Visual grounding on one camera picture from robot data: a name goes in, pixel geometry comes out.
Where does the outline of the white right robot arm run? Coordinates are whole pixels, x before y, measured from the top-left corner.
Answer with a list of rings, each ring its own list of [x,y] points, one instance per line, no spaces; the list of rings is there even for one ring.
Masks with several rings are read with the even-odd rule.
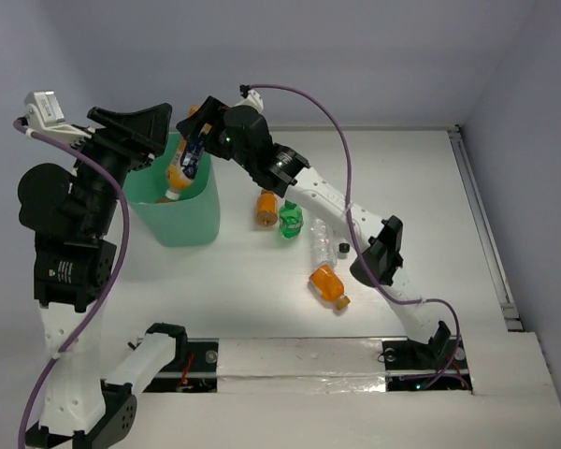
[[[381,218],[348,201],[304,156],[275,142],[261,108],[248,101],[228,107],[210,96],[176,128],[188,143],[235,161],[259,187],[296,203],[361,250],[350,272],[358,282],[381,288],[406,337],[413,341],[413,359],[432,367],[445,356],[440,338],[446,335],[446,325],[423,314],[424,299],[404,267],[400,219]]]

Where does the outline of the orange blue label drink bottle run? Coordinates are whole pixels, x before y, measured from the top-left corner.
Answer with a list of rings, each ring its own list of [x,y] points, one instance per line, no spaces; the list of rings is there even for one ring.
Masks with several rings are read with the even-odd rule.
[[[186,138],[180,137],[177,149],[166,169],[167,188],[163,197],[171,202],[177,201],[180,199],[180,193],[192,186],[202,154],[202,148],[189,144]]]

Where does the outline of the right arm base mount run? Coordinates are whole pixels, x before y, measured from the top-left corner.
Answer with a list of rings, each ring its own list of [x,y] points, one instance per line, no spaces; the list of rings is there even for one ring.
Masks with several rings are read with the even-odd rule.
[[[463,342],[442,321],[428,344],[385,340],[377,361],[386,371],[389,392],[472,390]]]

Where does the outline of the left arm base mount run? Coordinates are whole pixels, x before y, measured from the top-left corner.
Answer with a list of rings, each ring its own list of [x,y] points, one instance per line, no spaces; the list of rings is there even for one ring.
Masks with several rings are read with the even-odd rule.
[[[147,393],[211,393],[217,389],[219,343],[190,340],[184,326],[152,324],[144,336],[161,334],[174,341],[174,356],[143,389]]]

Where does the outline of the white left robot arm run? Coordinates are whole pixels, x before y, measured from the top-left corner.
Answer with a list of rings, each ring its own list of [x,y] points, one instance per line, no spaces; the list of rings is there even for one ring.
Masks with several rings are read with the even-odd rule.
[[[162,369],[191,365],[184,327],[156,323],[109,376],[99,371],[102,316],[127,242],[106,241],[116,210],[129,210],[123,184],[165,151],[172,108],[89,111],[92,125],[67,123],[48,100],[31,100],[14,126],[70,154],[28,170],[18,186],[19,219],[35,234],[34,297],[49,359],[25,405],[20,448],[109,448],[129,433],[137,398]]]

